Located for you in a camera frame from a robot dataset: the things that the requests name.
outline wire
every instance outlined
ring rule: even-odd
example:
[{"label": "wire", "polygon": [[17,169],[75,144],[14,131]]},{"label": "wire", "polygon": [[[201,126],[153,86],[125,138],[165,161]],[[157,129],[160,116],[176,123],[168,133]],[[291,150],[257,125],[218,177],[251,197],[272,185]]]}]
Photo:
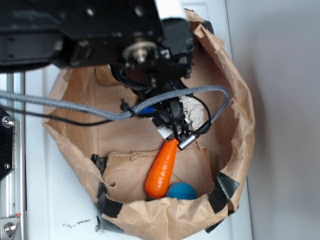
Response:
[{"label": "wire", "polygon": [[190,95],[190,97],[192,97],[195,100],[199,101],[203,105],[203,107],[205,108],[206,112],[208,113],[208,117],[210,119],[211,118],[211,113],[210,113],[209,107],[205,104],[205,102],[202,101],[200,98],[194,96],[194,95]]},{"label": "wire", "polygon": [[84,104],[78,104],[70,101],[56,100],[56,99],[50,99],[46,97],[39,97],[39,96],[23,95],[23,94],[17,94],[12,92],[6,92],[3,90],[0,90],[0,98],[18,101],[18,102],[24,102],[24,103],[32,103],[32,104],[38,104],[38,105],[45,105],[49,107],[74,110],[74,111],[96,115],[104,119],[118,121],[118,120],[128,119],[132,117],[134,113],[138,114],[143,109],[167,99],[172,99],[182,95],[190,95],[196,92],[211,92],[211,91],[220,91],[225,96],[224,103],[218,109],[218,111],[213,115],[213,117],[210,119],[210,123],[212,124],[218,118],[218,116],[222,113],[222,111],[226,108],[229,102],[229,94],[227,90],[223,86],[219,86],[219,85],[208,85],[208,86],[201,86],[201,87],[194,87],[194,88],[187,88],[187,89],[180,89],[180,90],[165,92],[142,101],[138,105],[132,107],[131,111],[127,110],[122,113],[104,111],[96,107],[92,107]]},{"label": "wire", "polygon": [[86,122],[73,121],[68,118],[55,116],[55,115],[47,115],[47,114],[41,114],[41,113],[32,112],[32,111],[20,110],[20,109],[16,109],[16,108],[10,107],[10,106],[0,105],[0,108],[9,110],[9,111],[12,111],[15,113],[23,114],[23,115],[30,115],[30,116],[39,117],[39,118],[51,119],[51,120],[60,121],[60,122],[64,122],[67,124],[72,124],[72,125],[76,125],[76,126],[80,126],[80,127],[92,127],[92,126],[97,126],[97,125],[102,125],[102,124],[113,122],[112,120],[107,119],[107,120],[102,120],[102,121],[97,121],[97,122],[86,123]]}]

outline gray wall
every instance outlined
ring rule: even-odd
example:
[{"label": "gray wall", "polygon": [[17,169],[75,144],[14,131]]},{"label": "gray wall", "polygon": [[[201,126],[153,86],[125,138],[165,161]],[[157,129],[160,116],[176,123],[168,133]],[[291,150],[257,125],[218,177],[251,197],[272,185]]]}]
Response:
[{"label": "gray wall", "polygon": [[320,1],[226,0],[233,61],[256,113],[255,240],[320,239]]}]

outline carrot toy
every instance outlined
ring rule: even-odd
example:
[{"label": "carrot toy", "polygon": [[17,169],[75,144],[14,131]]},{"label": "carrot toy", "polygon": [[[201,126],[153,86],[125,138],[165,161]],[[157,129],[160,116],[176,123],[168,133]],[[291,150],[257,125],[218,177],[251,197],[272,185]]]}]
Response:
[{"label": "carrot toy", "polygon": [[178,143],[177,139],[166,141],[156,157],[144,186],[149,197],[159,199],[166,195],[174,169]]}]

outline black tape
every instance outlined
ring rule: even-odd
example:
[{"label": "black tape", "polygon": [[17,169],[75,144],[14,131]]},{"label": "black tape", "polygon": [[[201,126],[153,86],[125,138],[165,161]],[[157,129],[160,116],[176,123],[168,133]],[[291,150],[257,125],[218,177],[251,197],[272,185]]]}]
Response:
[{"label": "black tape", "polygon": [[9,118],[8,113],[0,107],[0,181],[13,169],[14,127],[6,128],[2,119]]},{"label": "black tape", "polygon": [[121,202],[113,201],[107,198],[107,189],[102,182],[99,184],[97,198],[98,202],[96,203],[96,206],[99,211],[111,218],[116,218],[120,213],[122,206],[124,205]]},{"label": "black tape", "polygon": [[240,184],[222,172],[218,174],[214,184],[214,189],[209,194],[209,202],[213,211],[218,213],[225,208]]},{"label": "black tape", "polygon": [[117,225],[104,219],[101,216],[100,212],[98,214],[99,215],[96,216],[96,219],[97,219],[97,225],[95,226],[96,232],[98,232],[99,229],[104,229],[104,230],[112,231],[112,232],[119,233],[119,234],[123,234],[125,232],[121,228],[119,228]]},{"label": "black tape", "polygon": [[210,33],[212,33],[213,35],[215,34],[214,32],[214,28],[212,27],[212,24],[210,21],[204,20],[204,22],[202,23],[202,25],[209,30]]},{"label": "black tape", "polygon": [[96,154],[92,154],[91,156],[92,162],[96,165],[96,167],[100,170],[101,175],[104,174],[107,165],[107,157],[99,157]]},{"label": "black tape", "polygon": [[[235,211],[231,211],[231,210],[229,210],[228,211],[228,216],[229,215],[231,215],[231,214],[233,214]],[[209,234],[209,233],[211,233],[216,227],[218,227],[219,225],[220,225],[220,223],[222,223],[224,220],[222,220],[222,221],[220,221],[220,222],[218,222],[217,224],[215,224],[215,225],[212,225],[212,226],[210,226],[210,227],[207,227],[206,229],[205,229],[205,231]]]}]

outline metal frame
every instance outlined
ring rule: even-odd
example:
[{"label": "metal frame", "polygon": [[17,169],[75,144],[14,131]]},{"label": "metal frame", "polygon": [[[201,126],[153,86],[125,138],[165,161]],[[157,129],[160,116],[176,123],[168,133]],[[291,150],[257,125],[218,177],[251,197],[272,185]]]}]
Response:
[{"label": "metal frame", "polygon": [[13,169],[14,119],[0,107],[0,181]]},{"label": "metal frame", "polygon": [[[24,73],[0,74],[0,90],[23,94],[25,92]],[[23,110],[25,108],[23,103],[5,99],[0,99],[0,103],[17,109]],[[1,239],[10,235],[8,232],[5,233],[4,230],[7,223],[12,223],[14,227],[11,227],[11,229],[14,229],[14,234],[10,239],[26,240],[25,116],[10,111],[8,114],[15,120],[13,128],[13,170],[0,182],[0,233]]]}]

